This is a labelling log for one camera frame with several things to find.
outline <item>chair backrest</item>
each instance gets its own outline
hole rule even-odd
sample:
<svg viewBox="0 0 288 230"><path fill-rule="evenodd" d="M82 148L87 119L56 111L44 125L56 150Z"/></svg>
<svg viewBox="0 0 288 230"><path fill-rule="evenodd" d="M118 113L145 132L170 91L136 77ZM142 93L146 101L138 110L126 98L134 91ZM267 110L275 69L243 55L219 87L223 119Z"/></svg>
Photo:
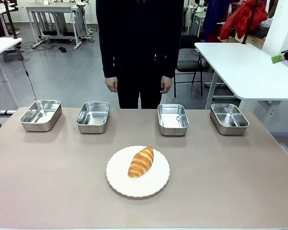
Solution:
<svg viewBox="0 0 288 230"><path fill-rule="evenodd" d="M195 35L182 35L180 39L179 49L193 49L194 43L201 42L201 40Z"/></svg>

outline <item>rectangular metal bowl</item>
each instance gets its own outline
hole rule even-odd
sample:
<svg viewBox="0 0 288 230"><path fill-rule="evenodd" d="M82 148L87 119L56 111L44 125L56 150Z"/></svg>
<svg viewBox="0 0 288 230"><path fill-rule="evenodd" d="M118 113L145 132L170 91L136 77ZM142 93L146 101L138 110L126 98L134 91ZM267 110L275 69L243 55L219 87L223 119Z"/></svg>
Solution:
<svg viewBox="0 0 288 230"><path fill-rule="evenodd" d="M160 104L158 119L160 133L164 136L184 136L189 127L186 111L180 104Z"/></svg>
<svg viewBox="0 0 288 230"><path fill-rule="evenodd" d="M76 123L81 133L104 133L107 128L110 104L107 102L86 102Z"/></svg>
<svg viewBox="0 0 288 230"><path fill-rule="evenodd" d="M212 104L210 117L222 135L243 135L250 125L238 107L233 104Z"/></svg>
<svg viewBox="0 0 288 230"><path fill-rule="evenodd" d="M48 132L62 114L61 102L56 100L35 101L19 118L26 131Z"/></svg>

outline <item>black pole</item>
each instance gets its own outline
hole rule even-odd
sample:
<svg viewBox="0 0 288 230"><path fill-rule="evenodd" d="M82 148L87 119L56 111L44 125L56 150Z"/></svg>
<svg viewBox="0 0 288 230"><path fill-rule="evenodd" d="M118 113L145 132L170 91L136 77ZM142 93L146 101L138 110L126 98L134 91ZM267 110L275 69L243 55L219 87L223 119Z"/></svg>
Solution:
<svg viewBox="0 0 288 230"><path fill-rule="evenodd" d="M9 19L9 22L10 22L10 26L11 26L13 37L14 37L14 39L16 39L17 35L16 35L15 28L14 28L14 25L13 25L13 22L12 22L8 1L4 0L3 3L5 5L6 15L8 16L8 19Z"/></svg>
<svg viewBox="0 0 288 230"><path fill-rule="evenodd" d="M255 5L254 5L254 8L253 8L253 11L252 11L252 16L251 16L250 24L249 24L249 26L248 26L248 28L247 28L247 30L246 30L246 33L245 33L245 35L244 35L244 39L243 39L242 44L245 44L246 39L248 38L248 35L249 35L249 33L250 33L251 26L252 26L252 23L253 23L253 20L254 20L254 16L255 16L255 13L256 13L256 9L257 9L257 7L258 7L258 2L259 2L259 0L256 0Z"/></svg>

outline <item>red jacket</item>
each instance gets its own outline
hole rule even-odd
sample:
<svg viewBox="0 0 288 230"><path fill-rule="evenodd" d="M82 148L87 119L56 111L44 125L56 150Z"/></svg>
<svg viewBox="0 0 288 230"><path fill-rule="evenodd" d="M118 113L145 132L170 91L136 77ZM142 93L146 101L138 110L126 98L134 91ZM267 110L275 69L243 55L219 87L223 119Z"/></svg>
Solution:
<svg viewBox="0 0 288 230"><path fill-rule="evenodd" d="M230 29L234 27L237 31L239 39L245 35L247 27L250 24L252 11L256 0L247 0L242 2L241 6L229 17L226 23L222 26L220 39L228 39ZM258 3L254 20L252 22L251 30L255 29L262 21L268 18L268 14L265 11L265 6L262 1Z"/></svg>

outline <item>sleeve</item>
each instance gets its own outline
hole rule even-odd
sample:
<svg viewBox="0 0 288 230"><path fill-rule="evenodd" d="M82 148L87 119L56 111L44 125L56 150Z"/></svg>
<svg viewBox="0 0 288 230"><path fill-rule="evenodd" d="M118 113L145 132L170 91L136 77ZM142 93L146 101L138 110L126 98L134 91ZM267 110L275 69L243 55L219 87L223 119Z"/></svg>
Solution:
<svg viewBox="0 0 288 230"><path fill-rule="evenodd" d="M99 44L105 78L116 77L113 55L113 13L114 4L96 0L96 15L99 27Z"/></svg>
<svg viewBox="0 0 288 230"><path fill-rule="evenodd" d="M183 3L183 0L169 0L166 58L163 67L163 75L169 78L174 76L178 61Z"/></svg>

